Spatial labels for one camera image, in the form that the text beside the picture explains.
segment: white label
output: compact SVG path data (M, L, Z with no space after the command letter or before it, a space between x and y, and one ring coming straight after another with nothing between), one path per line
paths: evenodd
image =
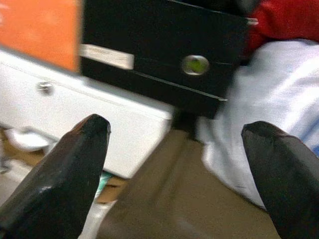
M125 70L134 69L134 55L101 46L82 44L81 56Z

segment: cardboard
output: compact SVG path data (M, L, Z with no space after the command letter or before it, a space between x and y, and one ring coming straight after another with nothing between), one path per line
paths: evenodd
M116 176L110 178L107 182L107 185L104 187L101 194L96 199L96 202L110 203L117 200L119 194L124 190L127 183L127 179L122 179Z
M24 151L21 151L21 150L15 148L7 140L5 134L3 133L2 130L0 130L0 136L2 138L4 153L5 153L5 155L7 155L9 157L22 160L26 164L31 165L31 166L35 166L44 157L43 150L38 150L35 152L24 152Z

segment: drawer front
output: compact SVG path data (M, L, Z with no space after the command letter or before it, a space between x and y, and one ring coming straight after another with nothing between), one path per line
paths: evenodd
M85 75L99 79L111 85L120 86L126 90L148 96L174 105L187 112L213 118L223 99L209 94L203 94L192 89L165 82L159 78L125 71L91 59L82 58L85 62Z
M94 0L84 8L83 43L134 55L134 72L223 97L239 62L246 29L243 17L176 1ZM181 65L188 55L205 57L208 71L186 74ZM86 61L82 71L88 74ZM107 82L108 76L98 80Z
M44 95L37 89L43 80L50 82L0 64L0 123L60 138L84 117L99 114L112 130L105 169L120 176L131 177L168 129L169 120L60 84L52 83L52 94Z

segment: teal object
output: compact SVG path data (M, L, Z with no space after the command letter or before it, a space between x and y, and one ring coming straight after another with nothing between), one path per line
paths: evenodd
M95 193L95 198L97 198L101 194L103 188L105 187L105 185L108 183L108 180L112 176L113 176L113 174L105 172L105 171L102 171L102 174L101 174L101 177L100 177L99 186L98 186L98 189L96 190L96 193Z

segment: round metal knob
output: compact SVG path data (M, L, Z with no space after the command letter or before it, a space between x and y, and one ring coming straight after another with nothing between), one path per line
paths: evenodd
M44 95L51 95L53 92L53 85L49 82L40 82L36 88Z
M209 62L203 56L189 55L183 59L181 68L188 75L201 76L208 71Z

